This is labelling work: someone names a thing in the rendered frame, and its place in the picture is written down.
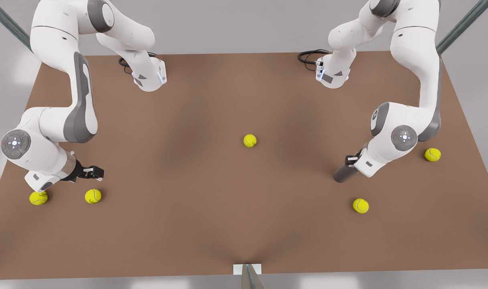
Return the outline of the silver frame post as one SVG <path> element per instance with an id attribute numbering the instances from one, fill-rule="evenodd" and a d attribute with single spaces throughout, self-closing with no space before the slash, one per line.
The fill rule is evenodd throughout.
<path id="1" fill-rule="evenodd" d="M 233 274 L 241 275 L 241 289 L 265 289 L 259 278 L 262 264 L 233 265 Z"/>
<path id="2" fill-rule="evenodd" d="M 2 24 L 9 32 L 11 32 L 15 38 L 17 38 L 29 51 L 32 51 L 30 47 L 30 36 L 0 7 L 0 24 Z"/>
<path id="3" fill-rule="evenodd" d="M 454 28 L 438 43 L 436 51 L 442 55 L 488 9 L 488 0 L 479 0 Z"/>

